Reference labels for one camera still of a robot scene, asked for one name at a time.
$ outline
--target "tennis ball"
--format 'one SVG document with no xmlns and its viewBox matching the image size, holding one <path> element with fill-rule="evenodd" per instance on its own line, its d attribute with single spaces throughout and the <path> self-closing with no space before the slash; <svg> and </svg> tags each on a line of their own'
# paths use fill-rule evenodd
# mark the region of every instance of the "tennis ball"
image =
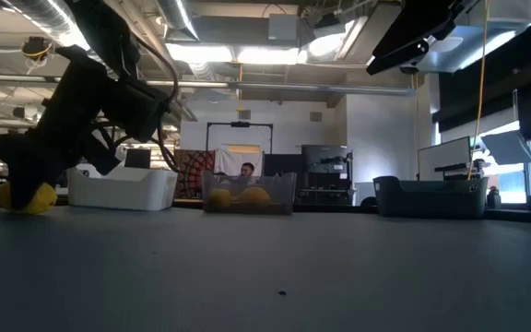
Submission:
<svg viewBox="0 0 531 332">
<path fill-rule="evenodd" d="M 227 189 L 212 189 L 208 197 L 208 204 L 215 208 L 230 207 L 230 191 Z"/>
<path fill-rule="evenodd" d="M 0 185 L 0 207 L 8 211 L 22 214 L 38 214 L 54 207 L 54 203 L 56 203 L 56 193 L 54 192 L 54 188 L 49 184 L 41 184 L 40 188 L 38 188 L 38 191 L 36 191 L 36 194 L 26 207 L 21 210 L 14 210 L 11 207 L 9 186 L 9 183 Z"/>
<path fill-rule="evenodd" d="M 246 204 L 256 204 L 265 208 L 270 202 L 269 194 L 262 187 L 249 187 L 239 195 L 239 200 Z"/>
</svg>

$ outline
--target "red patterned fabric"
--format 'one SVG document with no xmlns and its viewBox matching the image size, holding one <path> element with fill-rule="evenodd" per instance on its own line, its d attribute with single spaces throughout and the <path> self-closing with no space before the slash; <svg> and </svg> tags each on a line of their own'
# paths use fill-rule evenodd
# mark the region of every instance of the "red patterned fabric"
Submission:
<svg viewBox="0 0 531 332">
<path fill-rule="evenodd" d="M 215 151 L 175 150 L 177 177 L 175 198 L 202 198 L 202 171 L 214 171 Z"/>
</svg>

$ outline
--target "clear plastic bin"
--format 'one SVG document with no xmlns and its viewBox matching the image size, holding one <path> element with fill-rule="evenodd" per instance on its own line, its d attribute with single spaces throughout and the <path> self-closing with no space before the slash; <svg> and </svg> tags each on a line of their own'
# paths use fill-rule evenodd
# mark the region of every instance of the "clear plastic bin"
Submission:
<svg viewBox="0 0 531 332">
<path fill-rule="evenodd" d="M 296 173 L 283 176 L 226 176 L 202 172 L 205 212 L 291 214 Z"/>
</svg>

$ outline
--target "gray table surface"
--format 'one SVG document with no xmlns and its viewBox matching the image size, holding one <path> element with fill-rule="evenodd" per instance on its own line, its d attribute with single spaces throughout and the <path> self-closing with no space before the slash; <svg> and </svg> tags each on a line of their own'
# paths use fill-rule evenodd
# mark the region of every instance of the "gray table surface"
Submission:
<svg viewBox="0 0 531 332">
<path fill-rule="evenodd" d="M 531 331 L 531 224 L 0 210 L 0 331 Z"/>
</svg>

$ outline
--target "white plastic bin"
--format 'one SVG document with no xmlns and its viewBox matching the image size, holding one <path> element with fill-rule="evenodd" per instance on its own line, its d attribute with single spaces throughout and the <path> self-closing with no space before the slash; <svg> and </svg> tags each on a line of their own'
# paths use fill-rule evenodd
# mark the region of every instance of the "white plastic bin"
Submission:
<svg viewBox="0 0 531 332">
<path fill-rule="evenodd" d="M 159 211 L 171 207 L 177 173 L 116 167 L 108 175 L 89 178 L 67 171 L 69 204 L 81 207 Z"/>
</svg>

